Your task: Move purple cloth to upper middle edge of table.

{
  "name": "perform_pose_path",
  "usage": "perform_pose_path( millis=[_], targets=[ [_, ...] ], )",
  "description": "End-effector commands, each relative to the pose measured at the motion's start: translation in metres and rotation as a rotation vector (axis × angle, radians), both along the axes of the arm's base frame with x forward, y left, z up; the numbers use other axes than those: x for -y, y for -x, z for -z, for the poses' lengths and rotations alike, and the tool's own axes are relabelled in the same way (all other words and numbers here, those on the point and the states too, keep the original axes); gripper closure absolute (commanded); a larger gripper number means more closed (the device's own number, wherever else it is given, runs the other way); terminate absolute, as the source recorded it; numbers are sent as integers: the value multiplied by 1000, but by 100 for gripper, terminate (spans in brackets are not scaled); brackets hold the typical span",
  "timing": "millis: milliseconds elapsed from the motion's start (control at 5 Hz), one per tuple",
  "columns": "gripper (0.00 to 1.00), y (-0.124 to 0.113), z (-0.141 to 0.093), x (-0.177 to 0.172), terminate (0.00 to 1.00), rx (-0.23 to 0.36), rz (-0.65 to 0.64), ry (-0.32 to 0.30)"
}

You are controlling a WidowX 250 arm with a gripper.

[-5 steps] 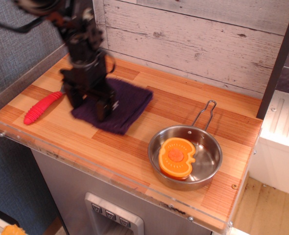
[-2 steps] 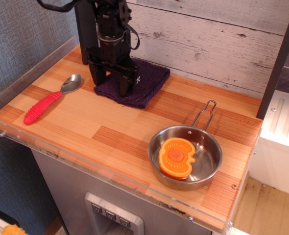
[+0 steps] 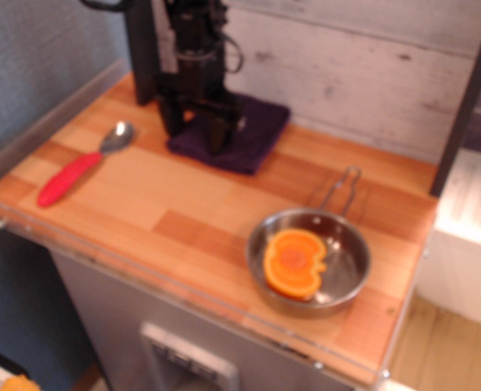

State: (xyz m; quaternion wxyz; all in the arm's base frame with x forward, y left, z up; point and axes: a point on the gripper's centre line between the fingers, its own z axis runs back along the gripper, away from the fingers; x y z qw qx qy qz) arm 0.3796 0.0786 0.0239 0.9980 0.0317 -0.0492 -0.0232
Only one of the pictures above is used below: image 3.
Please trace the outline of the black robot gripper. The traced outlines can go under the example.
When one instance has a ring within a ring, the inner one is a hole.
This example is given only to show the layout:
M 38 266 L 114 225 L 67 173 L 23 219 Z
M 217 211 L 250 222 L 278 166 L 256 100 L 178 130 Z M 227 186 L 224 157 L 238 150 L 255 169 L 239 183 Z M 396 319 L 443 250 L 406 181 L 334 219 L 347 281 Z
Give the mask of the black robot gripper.
M 182 53 L 176 65 L 175 72 L 168 72 L 170 84 L 157 93 L 165 130 L 170 137 L 181 134 L 192 119 L 188 110 L 215 117 L 210 125 L 209 150 L 217 155 L 245 127 L 241 103 L 224 85 L 225 52 Z

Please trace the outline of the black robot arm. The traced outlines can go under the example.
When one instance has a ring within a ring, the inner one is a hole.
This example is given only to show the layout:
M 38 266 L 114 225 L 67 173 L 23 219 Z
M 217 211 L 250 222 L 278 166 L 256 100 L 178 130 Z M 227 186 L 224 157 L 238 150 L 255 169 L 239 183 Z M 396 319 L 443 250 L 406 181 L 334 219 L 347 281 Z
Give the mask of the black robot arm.
M 206 117 L 213 154 L 230 142 L 242 120 L 240 100 L 225 86 L 226 43 L 238 47 L 223 26 L 221 1 L 153 1 L 160 72 L 156 98 L 169 135 L 183 132 L 184 113 Z

